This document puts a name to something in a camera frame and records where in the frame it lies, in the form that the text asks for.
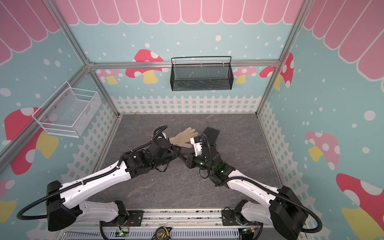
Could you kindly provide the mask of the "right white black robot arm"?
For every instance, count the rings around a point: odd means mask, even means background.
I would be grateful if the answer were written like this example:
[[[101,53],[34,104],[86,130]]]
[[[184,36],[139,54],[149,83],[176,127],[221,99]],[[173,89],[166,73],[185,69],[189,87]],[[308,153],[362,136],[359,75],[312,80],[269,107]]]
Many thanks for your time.
[[[323,229],[321,219],[305,207],[288,187],[271,187],[253,180],[222,161],[207,135],[190,139],[194,153],[183,158],[189,168],[207,171],[207,177],[217,187],[227,187],[256,201],[264,210],[255,210],[250,201],[241,201],[234,214],[241,225],[259,222],[269,225],[287,240],[296,240],[300,233],[314,234]]]

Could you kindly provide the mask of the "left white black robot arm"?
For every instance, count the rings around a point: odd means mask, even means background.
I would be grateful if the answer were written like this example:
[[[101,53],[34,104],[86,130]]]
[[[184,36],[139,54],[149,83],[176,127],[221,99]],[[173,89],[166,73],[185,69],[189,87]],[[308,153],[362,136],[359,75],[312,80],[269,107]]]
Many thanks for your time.
[[[129,219],[121,201],[91,203],[87,199],[113,185],[167,167],[178,158],[182,148],[163,135],[167,126],[154,130],[151,140],[124,152],[114,164],[79,180],[61,184],[51,182],[45,197],[34,201],[17,213],[17,219],[47,219],[50,232],[59,231],[94,215],[97,221],[124,224]]]

